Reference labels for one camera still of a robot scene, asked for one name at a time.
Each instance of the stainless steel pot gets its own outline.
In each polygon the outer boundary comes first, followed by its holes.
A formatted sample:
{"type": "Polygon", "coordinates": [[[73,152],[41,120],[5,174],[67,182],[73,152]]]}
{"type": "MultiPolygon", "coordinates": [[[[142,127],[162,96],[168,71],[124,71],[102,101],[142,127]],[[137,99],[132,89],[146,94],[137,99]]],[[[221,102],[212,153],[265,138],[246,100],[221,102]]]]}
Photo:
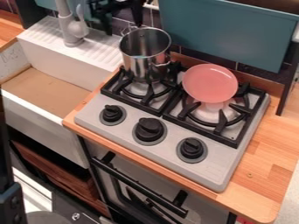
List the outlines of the stainless steel pot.
{"type": "Polygon", "coordinates": [[[156,28],[144,27],[122,37],[120,49],[128,75],[139,82],[158,82],[170,64],[170,35],[156,28]]]}

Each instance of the black cast iron grate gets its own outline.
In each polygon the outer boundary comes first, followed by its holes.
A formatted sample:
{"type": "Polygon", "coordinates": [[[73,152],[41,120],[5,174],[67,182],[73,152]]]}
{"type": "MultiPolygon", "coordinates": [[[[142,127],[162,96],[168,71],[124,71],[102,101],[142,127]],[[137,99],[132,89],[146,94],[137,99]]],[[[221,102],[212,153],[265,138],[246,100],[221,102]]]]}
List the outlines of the black cast iron grate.
{"type": "Polygon", "coordinates": [[[172,103],[165,110],[163,114],[163,119],[175,123],[188,130],[197,132],[200,135],[203,135],[205,137],[209,137],[217,142],[220,142],[222,144],[237,149],[241,140],[246,134],[252,120],[254,119],[254,116],[256,115],[258,109],[260,108],[265,98],[265,95],[266,95],[265,91],[259,90],[254,87],[250,87],[249,83],[244,83],[242,85],[239,85],[238,92],[233,98],[242,98],[244,102],[244,106],[240,106],[232,103],[229,105],[229,107],[237,111],[239,115],[236,118],[234,118],[232,121],[228,122],[223,110],[221,109],[219,111],[219,122],[211,123],[211,122],[202,121],[191,113],[201,105],[201,102],[187,103],[187,98],[189,97],[189,95],[184,91],[182,85],[180,85],[180,89],[177,91],[177,94],[174,96],[172,103]],[[250,101],[248,98],[248,94],[259,96],[257,102],[254,105],[254,108],[250,108],[250,101]],[[180,113],[177,116],[172,115],[171,111],[180,102],[182,102],[183,104],[183,109],[180,111],[180,113]],[[239,123],[240,121],[245,121],[245,124],[243,125],[239,135],[235,139],[222,135],[222,132],[226,127],[232,126],[236,123],[239,123]]]}
{"type": "Polygon", "coordinates": [[[126,87],[134,85],[135,81],[133,77],[129,77],[129,75],[126,74],[123,66],[120,68],[120,71],[102,87],[101,93],[132,107],[146,111],[154,116],[161,116],[179,88],[177,75],[183,70],[179,62],[170,63],[168,69],[168,74],[161,80],[161,84],[166,86],[166,89],[160,93],[155,94],[151,83],[148,84],[149,86],[145,95],[131,93],[126,87]],[[168,97],[164,100],[160,108],[150,106],[150,103],[154,99],[163,95],[168,95],[168,97]]]}

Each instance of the gray stovetop panel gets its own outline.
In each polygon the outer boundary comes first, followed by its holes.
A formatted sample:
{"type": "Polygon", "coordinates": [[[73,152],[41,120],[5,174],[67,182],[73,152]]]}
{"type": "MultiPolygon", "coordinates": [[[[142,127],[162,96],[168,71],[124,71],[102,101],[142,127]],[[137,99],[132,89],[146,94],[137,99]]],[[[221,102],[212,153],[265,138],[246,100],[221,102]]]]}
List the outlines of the gray stovetop panel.
{"type": "Polygon", "coordinates": [[[165,121],[162,117],[156,117],[100,93],[75,116],[75,122],[94,133],[124,146],[128,150],[134,151],[188,179],[220,193],[226,189],[228,181],[232,177],[253,133],[257,129],[269,102],[270,97],[267,94],[261,104],[260,110],[255,115],[247,131],[246,137],[243,138],[238,149],[218,143],[200,134],[177,126],[174,123],[165,121]],[[102,124],[99,115],[107,104],[119,105],[125,108],[127,118],[116,126],[106,126],[102,124]],[[168,133],[164,141],[157,145],[144,146],[134,140],[132,130],[142,117],[160,119],[166,125],[168,133]],[[187,137],[196,137],[205,142],[208,148],[208,154],[205,160],[197,164],[187,164],[177,156],[177,144],[187,137]]]}

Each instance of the oven door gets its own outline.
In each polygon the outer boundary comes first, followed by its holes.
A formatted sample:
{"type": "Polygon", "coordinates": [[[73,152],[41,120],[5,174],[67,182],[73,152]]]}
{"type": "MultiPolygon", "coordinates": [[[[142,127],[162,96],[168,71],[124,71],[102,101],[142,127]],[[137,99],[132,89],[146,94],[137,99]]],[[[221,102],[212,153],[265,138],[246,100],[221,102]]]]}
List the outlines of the oven door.
{"type": "Polygon", "coordinates": [[[107,149],[88,145],[109,203],[139,223],[226,223],[227,211],[107,149]]]}
{"type": "Polygon", "coordinates": [[[92,164],[98,168],[101,183],[111,203],[137,218],[141,223],[189,223],[182,222],[188,214],[188,211],[181,207],[188,196],[186,192],[179,191],[173,201],[166,199],[163,195],[125,174],[122,170],[125,168],[123,161],[114,157],[115,154],[109,152],[101,160],[96,157],[92,158],[92,164]],[[114,158],[113,163],[107,161],[107,158],[109,160],[114,158]]]}

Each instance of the gas stove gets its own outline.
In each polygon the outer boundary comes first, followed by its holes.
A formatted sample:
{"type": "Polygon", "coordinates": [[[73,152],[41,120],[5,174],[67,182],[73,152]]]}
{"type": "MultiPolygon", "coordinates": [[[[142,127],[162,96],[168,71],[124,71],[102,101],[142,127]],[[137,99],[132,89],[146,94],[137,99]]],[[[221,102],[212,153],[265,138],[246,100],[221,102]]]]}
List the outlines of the gas stove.
{"type": "Polygon", "coordinates": [[[221,193],[244,154],[270,97],[239,85],[233,99],[206,114],[182,88],[184,69],[172,63],[159,83],[130,79],[121,68],[75,122],[202,186],[221,193]]]}

